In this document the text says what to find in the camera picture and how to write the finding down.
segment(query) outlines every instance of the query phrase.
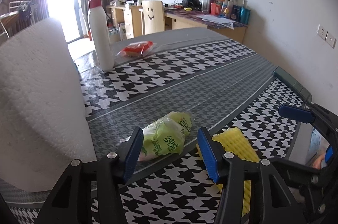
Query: smiley face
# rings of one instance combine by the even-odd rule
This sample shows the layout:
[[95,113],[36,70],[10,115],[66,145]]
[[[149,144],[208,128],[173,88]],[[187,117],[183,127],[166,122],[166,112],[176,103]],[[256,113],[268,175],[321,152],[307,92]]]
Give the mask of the smiley face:
[[152,17],[150,17],[150,15],[148,14],[148,17],[149,17],[149,19],[152,21],[153,19],[154,19],[154,14],[153,14],[153,16]]

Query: yellow foam net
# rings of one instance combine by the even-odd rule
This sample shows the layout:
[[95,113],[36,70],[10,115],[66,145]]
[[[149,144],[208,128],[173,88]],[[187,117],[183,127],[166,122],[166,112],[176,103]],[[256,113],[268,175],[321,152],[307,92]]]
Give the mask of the yellow foam net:
[[[220,142],[225,151],[236,154],[240,159],[252,162],[259,161],[259,157],[256,154],[255,150],[252,148],[249,141],[245,138],[241,130],[238,128],[229,128],[227,130],[224,130],[222,133],[213,136],[212,139],[214,141]],[[196,146],[199,156],[202,157],[198,145]],[[217,185],[217,187],[221,192],[223,184],[219,184]],[[250,211],[250,181],[244,181],[242,216],[249,213],[249,211]]]

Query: red packaged food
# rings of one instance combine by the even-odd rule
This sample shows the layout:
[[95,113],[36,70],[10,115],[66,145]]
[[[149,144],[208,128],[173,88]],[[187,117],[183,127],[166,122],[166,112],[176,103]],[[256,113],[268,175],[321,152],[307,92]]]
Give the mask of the red packaged food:
[[137,43],[131,43],[121,50],[117,55],[129,56],[129,57],[145,57],[155,46],[152,41],[143,41]]

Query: red container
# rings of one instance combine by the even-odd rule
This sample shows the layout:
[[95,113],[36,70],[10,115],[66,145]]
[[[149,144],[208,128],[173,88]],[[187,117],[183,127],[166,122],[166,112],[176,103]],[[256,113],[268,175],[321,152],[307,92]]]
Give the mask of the red container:
[[211,3],[211,10],[210,14],[211,15],[219,15],[221,13],[221,6],[216,3]]
[[211,3],[211,9],[210,9],[211,15],[216,15],[216,7],[217,7],[216,3]]

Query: paper towel roll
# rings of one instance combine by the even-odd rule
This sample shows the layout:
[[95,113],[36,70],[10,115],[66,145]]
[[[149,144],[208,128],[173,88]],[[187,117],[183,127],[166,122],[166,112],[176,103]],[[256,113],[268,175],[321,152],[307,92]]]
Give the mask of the paper towel roll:
[[72,159],[96,160],[61,23],[44,19],[0,46],[0,177],[53,188]]

